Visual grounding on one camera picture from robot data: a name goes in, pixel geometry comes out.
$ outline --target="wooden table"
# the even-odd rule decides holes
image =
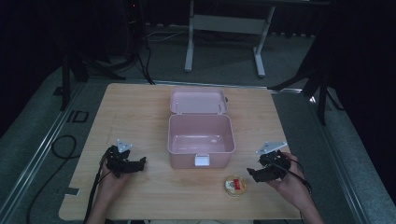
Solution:
[[[59,215],[85,216],[99,160],[117,139],[134,144],[130,160],[147,157],[145,170],[134,177],[115,202],[112,219],[295,219],[299,211],[265,183],[256,183],[247,168],[261,169],[255,154],[266,141],[285,141],[268,90],[222,88],[228,98],[236,150],[226,168],[173,169],[167,150],[170,95],[173,86],[110,84],[70,183],[79,194],[65,195]],[[225,191],[228,175],[240,175],[247,191],[232,197]]]

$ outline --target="table leg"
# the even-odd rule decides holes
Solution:
[[[192,70],[192,56],[194,53],[194,1],[190,0],[190,25],[189,25],[189,45],[187,46],[186,63],[184,70],[190,72]]]
[[[271,19],[273,18],[275,7],[270,7],[265,24],[262,27],[262,38],[257,47],[253,48],[254,60],[256,61],[257,75],[259,77],[265,77],[264,66],[262,65],[262,46],[264,45],[265,37],[267,37],[268,30],[270,28]]]

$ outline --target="red object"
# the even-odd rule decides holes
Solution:
[[[241,189],[241,185],[239,184],[239,180],[238,179],[234,179],[233,180],[233,187],[235,189]]]

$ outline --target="box latch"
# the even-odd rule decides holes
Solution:
[[[195,155],[195,166],[209,166],[209,165],[210,165],[209,154]]]

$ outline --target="tripod leg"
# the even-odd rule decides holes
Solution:
[[[318,117],[322,125],[326,125],[324,120],[324,111],[326,108],[327,87],[329,82],[329,72],[323,75],[323,80],[320,86],[319,102],[318,102]]]
[[[332,101],[332,104],[337,108],[337,110],[345,111],[343,107],[341,107],[336,101],[335,98],[332,96],[332,93],[329,91],[329,88],[327,89],[327,95],[329,96],[330,100]]]
[[[267,89],[271,90],[271,91],[281,91],[281,90],[287,88],[289,85],[294,84],[300,80],[303,80],[306,77],[308,77],[308,74],[302,75],[302,76],[295,76],[295,77],[292,77],[291,79],[288,79],[276,86],[268,87]]]

